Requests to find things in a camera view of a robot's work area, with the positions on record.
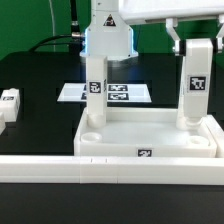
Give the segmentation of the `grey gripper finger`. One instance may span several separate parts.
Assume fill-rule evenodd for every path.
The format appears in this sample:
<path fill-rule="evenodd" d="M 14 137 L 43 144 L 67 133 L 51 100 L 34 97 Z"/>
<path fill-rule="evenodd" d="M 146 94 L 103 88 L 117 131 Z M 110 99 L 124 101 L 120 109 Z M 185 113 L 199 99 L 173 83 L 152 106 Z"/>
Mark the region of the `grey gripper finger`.
<path fill-rule="evenodd" d="M 176 18 L 166 19 L 166 31 L 174 41 L 173 52 L 176 55 L 184 55 L 186 52 L 185 42 L 180 39 L 175 28 L 178 26 L 178 20 Z"/>

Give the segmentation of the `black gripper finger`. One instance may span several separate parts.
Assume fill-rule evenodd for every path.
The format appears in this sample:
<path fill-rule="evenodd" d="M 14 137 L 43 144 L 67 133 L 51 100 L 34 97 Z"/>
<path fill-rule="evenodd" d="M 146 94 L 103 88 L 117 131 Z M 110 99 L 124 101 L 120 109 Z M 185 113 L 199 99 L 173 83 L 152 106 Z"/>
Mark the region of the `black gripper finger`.
<path fill-rule="evenodd" d="M 221 53 L 223 51 L 223 39 L 224 39 L 224 15 L 218 16 L 218 22 L 220 29 L 215 38 L 214 52 Z"/>

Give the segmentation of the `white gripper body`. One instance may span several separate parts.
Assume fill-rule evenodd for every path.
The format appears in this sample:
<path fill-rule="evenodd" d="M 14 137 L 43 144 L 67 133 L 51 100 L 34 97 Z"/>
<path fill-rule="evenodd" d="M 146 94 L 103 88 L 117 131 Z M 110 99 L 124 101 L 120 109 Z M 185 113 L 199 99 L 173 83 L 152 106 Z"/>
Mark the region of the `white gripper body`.
<path fill-rule="evenodd" d="M 119 0 L 119 14 L 129 25 L 216 18 L 224 14 L 224 0 Z"/>

